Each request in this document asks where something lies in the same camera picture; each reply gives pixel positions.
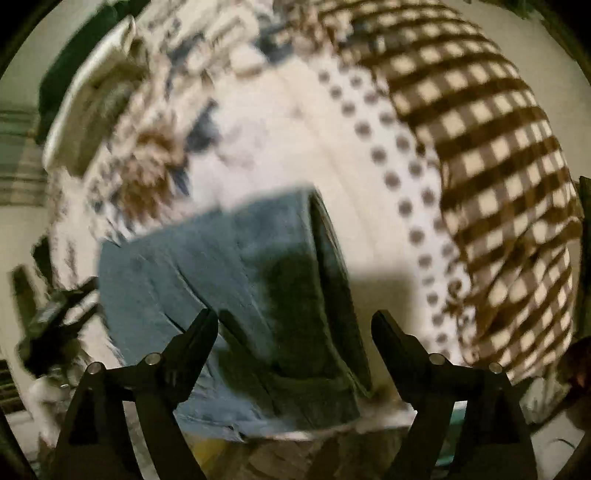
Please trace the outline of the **blue denim jeans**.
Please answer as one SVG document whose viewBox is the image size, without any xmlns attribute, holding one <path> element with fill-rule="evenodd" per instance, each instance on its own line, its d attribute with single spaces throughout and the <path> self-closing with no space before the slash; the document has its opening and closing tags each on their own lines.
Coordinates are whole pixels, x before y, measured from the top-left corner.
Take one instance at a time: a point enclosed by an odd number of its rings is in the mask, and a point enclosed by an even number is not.
<svg viewBox="0 0 591 480">
<path fill-rule="evenodd" d="M 180 427 L 239 441 L 349 424 L 372 388 L 346 267 L 317 190 L 211 211 L 106 242 L 98 286 L 126 364 L 162 350 L 197 314 L 218 335 Z"/>
</svg>

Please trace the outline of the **grey striped curtain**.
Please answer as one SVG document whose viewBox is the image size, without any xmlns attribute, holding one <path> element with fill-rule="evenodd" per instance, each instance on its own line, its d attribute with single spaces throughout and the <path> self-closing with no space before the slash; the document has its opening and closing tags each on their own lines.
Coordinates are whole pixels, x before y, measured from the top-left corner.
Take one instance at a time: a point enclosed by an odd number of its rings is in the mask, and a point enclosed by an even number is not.
<svg viewBox="0 0 591 480">
<path fill-rule="evenodd" d="M 35 142 L 37 112 L 1 103 L 1 206 L 43 207 L 47 173 L 42 149 Z"/>
</svg>

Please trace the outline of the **white folded pants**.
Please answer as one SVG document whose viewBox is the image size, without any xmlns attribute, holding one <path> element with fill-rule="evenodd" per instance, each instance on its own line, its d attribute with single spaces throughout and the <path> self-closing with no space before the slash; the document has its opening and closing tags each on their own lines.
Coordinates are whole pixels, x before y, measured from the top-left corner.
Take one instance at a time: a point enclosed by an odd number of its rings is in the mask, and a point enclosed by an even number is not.
<svg viewBox="0 0 591 480">
<path fill-rule="evenodd" d="M 81 177 L 146 74 L 146 49 L 127 16 L 76 70 L 43 142 L 45 170 Z"/>
</svg>

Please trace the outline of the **beige folded pants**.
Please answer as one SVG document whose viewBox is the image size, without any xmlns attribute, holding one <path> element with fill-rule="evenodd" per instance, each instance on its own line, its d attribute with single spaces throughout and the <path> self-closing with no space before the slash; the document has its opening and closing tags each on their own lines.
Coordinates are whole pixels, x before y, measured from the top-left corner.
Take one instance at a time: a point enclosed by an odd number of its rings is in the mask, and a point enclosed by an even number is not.
<svg viewBox="0 0 591 480">
<path fill-rule="evenodd" d="M 71 158 L 68 171 L 82 177 L 96 150 L 117 123 L 132 93 L 147 74 L 146 67 L 119 64 L 100 81 L 90 85 L 90 96 L 83 103 L 79 120 L 75 121 L 70 140 Z"/>
</svg>

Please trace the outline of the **floral bed quilt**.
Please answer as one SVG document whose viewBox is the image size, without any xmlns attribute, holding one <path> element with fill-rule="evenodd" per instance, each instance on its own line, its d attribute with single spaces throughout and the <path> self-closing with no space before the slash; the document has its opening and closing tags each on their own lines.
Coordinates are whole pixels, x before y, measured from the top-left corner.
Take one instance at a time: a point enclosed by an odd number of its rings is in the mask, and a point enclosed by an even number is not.
<svg viewBox="0 0 591 480">
<path fill-rule="evenodd" d="M 71 287 L 101 247 L 291 190 L 318 191 L 372 379 L 355 421 L 409 424 L 370 344 L 389 310 L 429 350 L 544 374 L 573 337 L 580 204 L 517 67 L 441 1 L 154 1 L 85 25 L 42 84 L 58 109 L 98 42 L 132 16 L 147 74 L 82 177 L 48 172 L 51 260 Z M 104 308 L 85 358 L 126 363 Z"/>
</svg>

